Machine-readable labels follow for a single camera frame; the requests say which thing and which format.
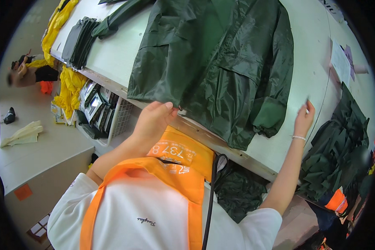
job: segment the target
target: printed number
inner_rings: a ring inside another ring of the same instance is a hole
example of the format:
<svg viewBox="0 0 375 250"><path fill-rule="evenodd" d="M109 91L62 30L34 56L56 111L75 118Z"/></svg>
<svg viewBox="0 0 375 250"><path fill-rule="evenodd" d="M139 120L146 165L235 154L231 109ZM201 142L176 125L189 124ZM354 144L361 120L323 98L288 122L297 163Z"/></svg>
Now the printed number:
<svg viewBox="0 0 375 250"><path fill-rule="evenodd" d="M171 147L171 154L176 155L177 152L174 151L174 148L175 148L176 150L178 150L177 147Z"/></svg>
<svg viewBox="0 0 375 250"><path fill-rule="evenodd" d="M177 156L179 156L180 158L184 158L183 156L181 156L181 153L183 152L183 150L181 150L180 152L179 152L179 154L177 155Z"/></svg>
<svg viewBox="0 0 375 250"><path fill-rule="evenodd" d="M178 153L178 151L175 151L174 148L175 148L176 150L178 150L177 147L171 147L171 154L176 155L176 154ZM181 153L182 153L182 152L183 152L183 150L181 150L181 151L178 153L177 156L183 159L184 157L181 156Z"/></svg>
<svg viewBox="0 0 375 250"><path fill-rule="evenodd" d="M169 154L166 150L169 148L170 146L167 146L164 150L163 150L163 153L167 153Z"/></svg>
<svg viewBox="0 0 375 250"><path fill-rule="evenodd" d="M153 147L153 154L158 154L158 150L160 149L160 146L155 145Z"/></svg>

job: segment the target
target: floor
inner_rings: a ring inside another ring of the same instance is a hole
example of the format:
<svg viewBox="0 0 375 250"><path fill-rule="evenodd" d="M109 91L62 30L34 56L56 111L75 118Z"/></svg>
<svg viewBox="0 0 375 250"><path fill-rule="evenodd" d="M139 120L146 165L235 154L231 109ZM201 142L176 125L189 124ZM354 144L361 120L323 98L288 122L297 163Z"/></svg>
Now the floor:
<svg viewBox="0 0 375 250"><path fill-rule="evenodd" d="M273 250L292 250L318 231L315 213L299 196L293 197L282 218Z"/></svg>

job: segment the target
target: worker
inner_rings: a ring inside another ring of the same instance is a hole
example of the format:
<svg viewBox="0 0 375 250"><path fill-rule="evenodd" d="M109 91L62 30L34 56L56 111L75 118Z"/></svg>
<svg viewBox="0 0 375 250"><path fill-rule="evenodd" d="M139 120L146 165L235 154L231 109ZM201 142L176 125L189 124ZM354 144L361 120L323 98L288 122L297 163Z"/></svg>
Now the worker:
<svg viewBox="0 0 375 250"><path fill-rule="evenodd" d="M18 68L20 67L20 65L22 63L31 63L35 60L41 60L41 59L44 59L43 54L37 54L37 55L33 55L33 56L22 55L18 61L15 61L15 62L11 63L11 69L12 70L18 70Z"/></svg>
<svg viewBox="0 0 375 250"><path fill-rule="evenodd" d="M49 65L36 68L27 67L23 61L17 70L10 70L7 75L8 86L28 87L40 81L57 81L58 71Z"/></svg>
<svg viewBox="0 0 375 250"><path fill-rule="evenodd" d="M282 214L295 192L304 138L313 123L314 113L310 101L298 111L285 161L257 210L248 212L237 224L217 204L214 196L207 249L271 250ZM176 116L177 110L171 102L149 104L142 110L132 135L100 156L86 174L76 177L49 218L48 238L55 249L201 249L210 186L202 180L198 183L204 188L195 189L197 178L182 179L184 174L194 172L192 167L189 170L178 165L180 168L176 168L176 172L170 168L168 176L164 177L161 173L167 169L165 164L154 168L145 165L160 162L149 157L156 153L174 150L175 159L182 153L176 149L181 142L163 145L167 142L163 140L167 126ZM170 134L183 135L177 130ZM194 200L191 194L196 190L200 190L200 197L191 202Z"/></svg>

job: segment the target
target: white t-shirt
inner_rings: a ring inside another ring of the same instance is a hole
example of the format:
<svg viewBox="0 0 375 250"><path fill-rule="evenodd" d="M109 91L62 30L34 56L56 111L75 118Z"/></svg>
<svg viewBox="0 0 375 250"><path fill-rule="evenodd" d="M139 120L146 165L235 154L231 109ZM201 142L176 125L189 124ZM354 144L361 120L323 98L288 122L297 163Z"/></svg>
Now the white t-shirt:
<svg viewBox="0 0 375 250"><path fill-rule="evenodd" d="M56 250L79 249L81 224L98 185L80 173L54 207L48 238ZM205 183L203 228L207 220L210 186ZM97 213L93 249L188 249L187 200L147 173L110 183ZM249 212L235 223L214 195L207 249L272 249L282 223L272 208Z"/></svg>

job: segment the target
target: silver bracelet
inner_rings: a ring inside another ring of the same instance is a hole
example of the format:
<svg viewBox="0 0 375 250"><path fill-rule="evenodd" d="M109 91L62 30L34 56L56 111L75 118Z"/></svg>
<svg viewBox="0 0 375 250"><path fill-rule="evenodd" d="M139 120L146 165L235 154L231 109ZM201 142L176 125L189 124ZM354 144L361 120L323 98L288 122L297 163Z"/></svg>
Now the silver bracelet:
<svg viewBox="0 0 375 250"><path fill-rule="evenodd" d="M305 137L302 137L302 136L292 136L292 138L294 139L294 138L297 138L297 139L302 139L302 140L304 140L305 141Z"/></svg>

